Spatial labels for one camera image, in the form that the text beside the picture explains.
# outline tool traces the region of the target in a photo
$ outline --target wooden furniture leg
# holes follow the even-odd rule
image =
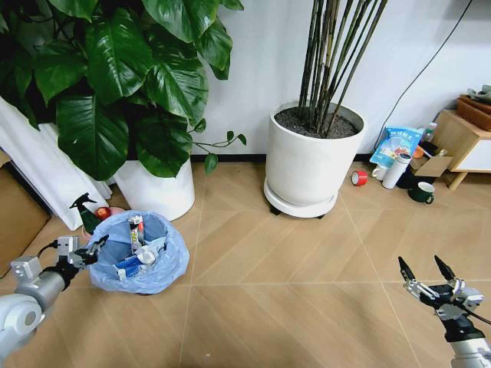
[[[450,190],[455,190],[457,189],[457,186],[466,178],[467,172],[459,172],[459,175],[456,176],[456,178],[450,183],[448,186],[448,189]]]

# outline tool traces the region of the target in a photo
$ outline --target trash bin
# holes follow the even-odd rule
[[[114,265],[131,255],[129,217],[142,215],[144,239],[151,242],[166,237],[165,250],[160,249],[155,262],[144,273],[132,278],[119,279]],[[89,266],[92,284],[105,291],[123,291],[133,294],[157,294],[186,272],[189,252],[181,234],[163,216],[154,212],[125,211],[100,223],[92,235],[92,243],[109,235],[99,252],[97,263]]]

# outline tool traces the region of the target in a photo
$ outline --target soil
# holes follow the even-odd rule
[[[291,130],[294,133],[301,134],[302,136],[310,136],[312,138],[330,139],[335,140],[337,138],[346,138],[358,133],[358,129],[347,119],[336,116],[332,122],[329,135],[317,134],[315,128],[313,130],[308,126],[307,119],[301,119],[298,113],[298,107],[292,107],[280,111],[275,115],[276,122],[282,127]]]

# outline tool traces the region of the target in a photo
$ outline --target robotic arm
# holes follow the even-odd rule
[[[13,351],[23,347],[49,316],[58,295],[75,275],[97,262],[109,235],[90,248],[80,248],[77,236],[61,236],[44,248],[57,248],[55,266],[41,270],[38,256],[22,256],[11,263],[18,281],[15,294],[0,297],[0,367]]]
[[[484,333],[469,320],[469,316],[474,316],[489,322],[474,313],[484,296],[478,290],[467,287],[464,280],[456,278],[452,269],[436,255],[435,261],[447,283],[426,286],[416,280],[407,263],[399,257],[400,273],[406,281],[404,288],[435,310],[445,327],[445,339],[455,352],[452,368],[491,368],[491,349]]]

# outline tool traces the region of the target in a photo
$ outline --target cardboard box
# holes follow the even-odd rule
[[[448,166],[452,163],[451,156],[433,156],[427,158],[425,156],[419,159],[412,159],[410,162],[411,171],[415,176],[431,176],[433,178],[440,177]]]
[[[8,162],[10,158],[0,150],[0,276],[50,217],[5,168]]]

